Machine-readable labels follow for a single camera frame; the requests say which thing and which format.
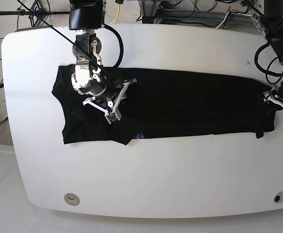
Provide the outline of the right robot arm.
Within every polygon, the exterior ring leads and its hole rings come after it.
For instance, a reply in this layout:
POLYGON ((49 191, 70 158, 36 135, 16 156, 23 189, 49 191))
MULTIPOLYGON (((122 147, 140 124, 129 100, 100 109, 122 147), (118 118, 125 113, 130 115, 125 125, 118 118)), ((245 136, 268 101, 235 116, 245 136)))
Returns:
POLYGON ((119 33, 110 26, 104 25, 104 0, 71 0, 69 29, 79 32, 76 35, 73 54, 76 58, 75 72, 71 75, 72 87, 80 95, 90 95, 91 101, 99 107, 110 109, 114 106, 118 91, 109 83, 107 77, 101 75, 101 41, 95 30, 106 28, 119 42, 119 58, 114 67, 119 67, 124 46, 119 33))

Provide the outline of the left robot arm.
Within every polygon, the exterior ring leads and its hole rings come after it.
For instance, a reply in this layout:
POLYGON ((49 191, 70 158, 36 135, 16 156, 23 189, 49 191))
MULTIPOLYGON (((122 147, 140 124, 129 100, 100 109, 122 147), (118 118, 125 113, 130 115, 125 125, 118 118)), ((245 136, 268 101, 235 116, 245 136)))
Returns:
POLYGON ((266 39, 254 56, 256 67, 265 74, 266 81, 272 86, 272 90, 265 93, 265 98, 283 105, 283 0, 250 0, 248 6, 254 25, 266 39), (276 56, 267 68, 263 68, 259 64, 259 55, 268 47, 273 49, 276 56))

